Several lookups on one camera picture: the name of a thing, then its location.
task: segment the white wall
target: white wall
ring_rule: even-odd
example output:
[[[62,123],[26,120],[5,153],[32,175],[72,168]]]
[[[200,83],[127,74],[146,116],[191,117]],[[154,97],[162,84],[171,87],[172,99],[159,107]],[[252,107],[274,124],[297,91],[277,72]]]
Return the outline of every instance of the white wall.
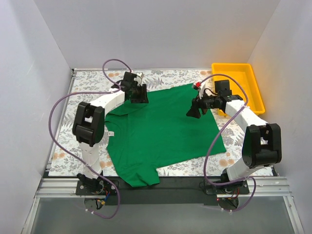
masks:
[[[17,234],[48,160],[48,115],[71,70],[33,0],[0,1],[0,35],[0,233]]]
[[[71,68],[189,68],[247,62],[279,0],[35,2]]]
[[[249,62],[267,114],[282,129],[282,161],[306,233],[312,233],[312,1],[282,0]]]

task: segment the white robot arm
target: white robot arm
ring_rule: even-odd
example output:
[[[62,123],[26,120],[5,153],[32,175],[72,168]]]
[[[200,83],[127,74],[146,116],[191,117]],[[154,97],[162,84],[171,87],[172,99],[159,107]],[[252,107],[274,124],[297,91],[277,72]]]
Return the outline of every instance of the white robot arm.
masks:
[[[232,95],[228,80],[216,81],[214,86],[216,94],[209,96],[205,93],[206,83],[193,84],[198,95],[192,100],[187,116],[200,118],[199,109],[202,114],[206,114],[208,109],[217,108],[233,117],[244,106],[239,95]],[[235,117],[235,121],[245,132],[242,158],[223,172],[223,178],[227,181],[245,178],[263,167],[281,161],[281,132],[277,124],[267,123],[247,107]]]
[[[120,81],[120,91],[113,93],[118,88],[113,85],[110,89],[111,94],[78,105],[73,134],[80,144],[82,159],[98,174],[102,173],[99,142],[104,135],[105,116],[126,100],[130,100],[131,103],[148,103],[146,84],[142,84],[143,76],[143,73],[125,72],[123,80]],[[84,166],[82,174],[79,173],[77,177],[90,192],[98,194],[101,185],[96,174]]]

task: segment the floral tablecloth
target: floral tablecloth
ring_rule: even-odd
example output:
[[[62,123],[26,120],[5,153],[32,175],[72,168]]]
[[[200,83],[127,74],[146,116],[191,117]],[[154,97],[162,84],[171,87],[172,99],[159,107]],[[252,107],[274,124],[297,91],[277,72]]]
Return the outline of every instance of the floral tablecloth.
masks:
[[[205,78],[210,74],[207,70],[144,70],[134,71],[143,72],[144,83],[147,84],[148,91],[168,89],[174,86],[192,83],[196,80]],[[123,78],[124,71],[108,71],[108,76],[117,81]],[[207,81],[212,88],[212,80]],[[72,92],[80,91],[105,91],[112,84],[104,77],[101,71],[80,71],[75,77]],[[58,141],[66,149],[81,157],[79,144],[75,136],[72,134],[72,126],[75,118],[77,105],[81,101],[90,102],[100,95],[74,95],[69,98],[68,105],[62,120],[61,129],[59,132]],[[221,128],[228,117],[217,115],[217,110],[212,110],[214,118],[219,128]],[[244,132],[239,126],[232,122],[222,134],[226,153],[210,156],[207,166],[207,175],[219,176],[222,171],[233,165],[240,157]],[[104,138],[100,142],[100,165],[105,176],[117,176],[114,165],[110,156],[106,151],[108,144],[107,129],[104,133]],[[160,176],[202,176],[203,175],[204,157],[194,158],[181,163],[176,163],[170,166],[158,168]],[[49,176],[76,176],[82,171],[82,163],[67,155],[59,147],[56,147]],[[257,176],[272,176],[271,168],[264,168],[257,171],[254,175]]]

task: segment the yellow plastic tray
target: yellow plastic tray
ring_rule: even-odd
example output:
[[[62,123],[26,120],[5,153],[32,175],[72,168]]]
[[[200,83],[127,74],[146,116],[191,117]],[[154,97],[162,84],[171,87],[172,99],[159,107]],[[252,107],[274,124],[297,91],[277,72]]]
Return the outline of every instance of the yellow plastic tray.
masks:
[[[245,90],[249,102],[248,106],[256,114],[260,115],[265,113],[264,105],[260,95],[260,91],[257,85],[257,81],[254,77],[253,68],[248,63],[213,63],[212,64],[212,74],[222,73],[234,78]],[[223,76],[213,77],[213,81],[228,79]],[[233,95],[240,95],[244,101],[246,101],[243,92],[240,88],[230,80],[230,89]],[[226,116],[223,111],[219,110],[218,114],[220,116]]]

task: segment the wire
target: wire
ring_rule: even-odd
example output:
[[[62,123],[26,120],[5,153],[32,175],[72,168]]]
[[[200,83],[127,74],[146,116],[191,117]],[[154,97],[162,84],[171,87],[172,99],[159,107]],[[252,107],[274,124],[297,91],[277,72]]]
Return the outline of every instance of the wire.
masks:
[[[233,192],[233,193],[230,193],[230,192],[227,192],[227,191],[225,191],[225,189],[220,189],[224,194],[233,194],[233,193],[235,193],[235,191]]]
[[[111,192],[108,193],[108,195],[105,197],[104,201],[106,201],[108,199],[110,194],[111,194]]]
[[[245,107],[246,107],[246,105],[247,105],[247,103],[248,103],[248,96],[247,96],[245,90],[242,88],[242,86],[241,86],[235,79],[233,79],[232,77],[230,77],[230,76],[228,76],[228,75],[226,75],[226,74],[220,74],[220,73],[212,74],[212,75],[210,75],[210,76],[204,78],[200,83],[202,84],[202,83],[205,82],[206,80],[210,79],[211,77],[215,77],[215,76],[223,76],[223,77],[226,77],[226,78],[231,79],[231,80],[240,88],[240,90],[243,92],[243,94],[244,94],[244,96],[245,96],[245,99],[246,99],[244,105],[236,112],[235,115],[233,115],[233,116],[222,126],[222,128],[220,129],[220,131],[218,132],[218,134],[215,136],[214,140],[212,141],[212,143],[211,143],[211,145],[210,145],[210,147],[209,147],[209,149],[208,149],[207,155],[206,155],[206,157],[205,157],[205,161],[204,161],[204,170],[203,170],[203,171],[204,171],[204,178],[205,178],[205,180],[206,180],[208,183],[210,183],[211,185],[222,186],[222,185],[229,185],[229,184],[233,184],[233,183],[236,183],[236,182],[239,182],[239,181],[243,181],[243,180],[248,179],[248,178],[239,178],[239,179],[235,179],[235,180],[229,181],[229,182],[214,183],[214,182],[212,182],[211,180],[208,179],[207,173],[206,173],[207,162],[208,162],[208,158],[209,158],[209,155],[210,155],[210,153],[211,153],[211,150],[213,149],[213,147],[214,147],[216,141],[217,141],[218,138],[221,136],[221,133],[225,130],[225,128],[239,115],[239,113],[241,113],[241,112],[245,109]],[[245,206],[247,206],[247,205],[249,204],[249,202],[251,201],[251,199],[252,199],[253,196],[254,196],[254,193],[255,193],[255,190],[256,190],[256,181],[255,181],[254,177],[252,177],[252,176],[250,176],[249,178],[252,179],[253,182],[254,182],[253,192],[252,192],[250,198],[246,201],[246,203],[245,203],[244,205],[242,205],[241,207],[239,207],[239,208],[237,208],[236,210],[233,210],[233,211],[240,211],[241,209],[243,209]]]
[[[238,195],[239,195],[239,188],[237,189],[237,195],[236,195],[236,197],[234,197],[233,199],[238,198]]]
[[[228,197],[228,199],[232,199],[234,195],[235,195],[235,190],[233,191],[232,196]]]
[[[96,200],[97,210],[101,209],[101,207],[98,206],[98,200]]]
[[[92,194],[93,194],[93,195],[98,195],[98,194],[102,193],[102,192],[103,192],[103,190],[104,190],[104,185],[102,186],[102,189],[101,189],[101,191],[100,191],[100,192],[98,192],[97,194],[95,194],[95,193],[92,193]]]
[[[230,199],[226,199],[226,201],[237,209],[237,206]]]
[[[204,92],[206,91],[206,89],[208,89],[213,95],[218,95],[217,93],[215,93],[214,91],[212,91],[210,88],[205,88]]]
[[[82,162],[92,173],[96,174],[96,175],[99,176],[101,179],[107,181],[108,183],[110,183],[111,185],[113,185],[113,186],[115,187],[116,192],[117,192],[117,208],[116,208],[115,212],[114,212],[111,216],[105,216],[105,215],[102,215],[102,214],[100,214],[100,213],[91,211],[92,213],[94,213],[94,214],[96,214],[96,215],[98,215],[98,216],[100,216],[100,217],[102,217],[102,218],[105,218],[105,219],[113,218],[113,217],[117,214],[117,212],[118,212],[118,210],[119,210],[119,207],[120,207],[120,194],[119,194],[119,190],[118,190],[117,186],[116,186],[112,181],[110,181],[109,179],[105,178],[104,176],[100,175],[100,174],[97,173],[95,170],[93,170],[89,165],[87,165],[87,163],[86,163],[83,159],[81,159],[81,158],[78,157],[77,155],[71,153],[70,151],[66,150],[61,144],[58,143],[58,141],[55,139],[55,137],[54,137],[54,135],[53,135],[53,132],[52,132],[52,116],[53,116],[53,112],[54,112],[55,108],[57,107],[57,105],[58,105],[61,101],[65,100],[66,98],[68,98],[68,97],[70,97],[70,96],[79,95],[79,94],[111,94],[111,93],[116,93],[116,92],[120,91],[120,90],[121,90],[121,86],[120,86],[118,83],[114,82],[112,79],[110,79],[110,78],[108,77],[108,75],[105,73],[104,67],[105,67],[105,65],[106,65],[108,62],[110,62],[110,61],[118,61],[118,62],[121,62],[122,64],[124,64],[124,65],[130,70],[130,72],[132,72],[132,70],[131,70],[131,68],[130,68],[125,62],[123,62],[123,61],[121,61],[121,60],[119,60],[119,59],[116,59],[116,58],[109,59],[109,60],[107,60],[107,61],[105,61],[105,62],[103,63],[102,70],[103,70],[104,76],[105,76],[111,83],[113,83],[113,84],[115,84],[115,85],[118,86],[118,89],[117,89],[117,90],[111,91],[111,92],[77,92],[77,93],[67,94],[67,95],[63,96],[62,98],[60,98],[60,99],[54,104],[54,106],[53,106],[52,109],[51,109],[50,116],[49,116],[49,133],[50,133],[50,136],[51,136],[52,140],[54,141],[54,143],[55,143],[57,146],[59,146],[63,151],[65,151],[65,152],[68,153],[69,155],[73,156],[75,159],[77,159],[77,160],[79,160],[80,162]]]
[[[198,186],[199,186],[199,188],[203,191],[203,193],[205,194],[205,195],[209,195],[208,193],[207,193],[207,190],[206,190],[206,181],[204,180],[204,181],[202,181],[202,182],[200,182],[199,184],[198,184]]]

